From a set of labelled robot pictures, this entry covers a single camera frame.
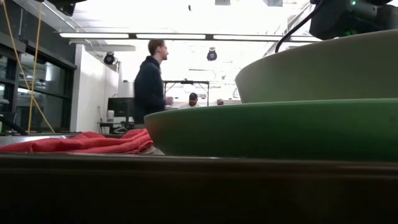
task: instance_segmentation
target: security camera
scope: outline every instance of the security camera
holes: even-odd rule
[[[207,53],[207,60],[214,61],[217,59],[216,49],[210,48],[209,52]]]
[[[118,59],[114,56],[114,52],[106,53],[104,63],[107,65],[114,65],[118,62]]]

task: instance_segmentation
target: dark hoodie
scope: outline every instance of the dark hoodie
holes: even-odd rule
[[[165,100],[160,64],[148,56],[140,66],[134,80],[134,121],[144,123],[144,116],[163,111]]]

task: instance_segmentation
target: fluorescent light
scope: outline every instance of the fluorescent light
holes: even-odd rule
[[[205,39],[201,34],[137,34],[138,39]]]
[[[280,36],[261,36],[261,35],[214,35],[214,39],[221,40],[258,40],[258,41],[279,41]]]
[[[292,36],[290,38],[291,42],[319,42],[322,41],[316,37],[312,36]]]
[[[112,33],[61,33],[61,37],[77,38],[77,39],[128,39],[129,34],[112,34]]]

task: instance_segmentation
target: yellow cable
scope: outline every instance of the yellow cable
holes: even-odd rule
[[[25,81],[25,84],[26,84],[27,89],[30,91],[30,94],[33,95],[33,91],[30,90],[29,84],[28,84],[28,82],[27,82],[27,80],[26,80],[25,72],[24,72],[24,69],[22,68],[21,61],[19,60],[17,48],[16,48],[16,46],[15,46],[15,41],[14,41],[14,38],[13,38],[13,36],[12,36],[12,30],[11,30],[10,20],[9,20],[8,14],[7,14],[6,0],[4,0],[4,1],[2,2],[2,5],[3,5],[3,8],[4,8],[4,15],[6,16],[8,31],[9,31],[10,36],[11,36],[12,47],[14,48],[14,53],[15,53],[15,56],[16,56],[16,58],[17,58],[18,66],[19,66],[19,68],[20,68],[20,70],[21,70],[22,76],[24,77],[24,81]],[[39,104],[37,103],[37,101],[36,101],[35,98],[33,98],[33,101],[35,102],[36,107],[37,107],[37,109],[39,110],[40,114],[43,116],[44,121],[47,123],[47,125],[49,126],[49,128],[51,129],[51,131],[52,131],[53,133],[55,133],[54,129],[51,127],[50,123],[47,121],[47,118],[44,116],[43,111],[40,109],[40,106],[39,106]]]
[[[33,109],[33,92],[35,89],[35,77],[36,77],[36,65],[37,65],[37,53],[39,52],[39,37],[40,37],[40,27],[42,25],[42,10],[43,4],[40,4],[39,9],[39,24],[37,26],[37,37],[36,37],[36,49],[35,49],[35,63],[33,65],[33,78],[32,78],[32,91],[30,94],[30,107],[29,107],[29,123],[27,127],[27,133],[30,133],[30,127],[32,126],[32,109]]]

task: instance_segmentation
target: window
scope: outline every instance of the window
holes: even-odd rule
[[[6,78],[7,75],[7,58],[0,56],[0,78]]]
[[[4,90],[6,86],[4,84],[0,84],[0,99],[4,99]]]
[[[24,68],[27,82],[32,86],[34,56],[30,54],[22,54],[21,64]],[[37,91],[41,90],[54,94],[66,95],[65,75],[66,72],[64,69],[38,58],[34,89]],[[20,83],[25,83],[24,77],[21,73],[19,74],[19,81]]]
[[[34,98],[43,111],[45,117],[49,121],[54,130],[61,131],[62,128],[62,113],[63,113],[63,99],[46,95],[43,93],[34,92]],[[18,88],[17,95],[17,116],[16,124],[27,130],[29,123],[29,106],[30,106],[30,91],[24,88]],[[32,109],[32,126],[31,130],[37,132],[51,132],[47,123],[43,119],[40,111],[36,105],[33,104]]]

